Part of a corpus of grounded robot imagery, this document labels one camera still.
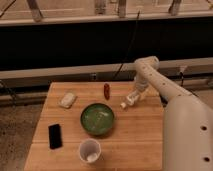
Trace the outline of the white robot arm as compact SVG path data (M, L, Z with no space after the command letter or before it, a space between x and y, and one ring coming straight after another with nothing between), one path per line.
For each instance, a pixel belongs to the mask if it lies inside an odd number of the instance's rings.
M160 74L157 57L139 58L134 65L137 88L149 83L167 101L162 171L213 171L213 109Z

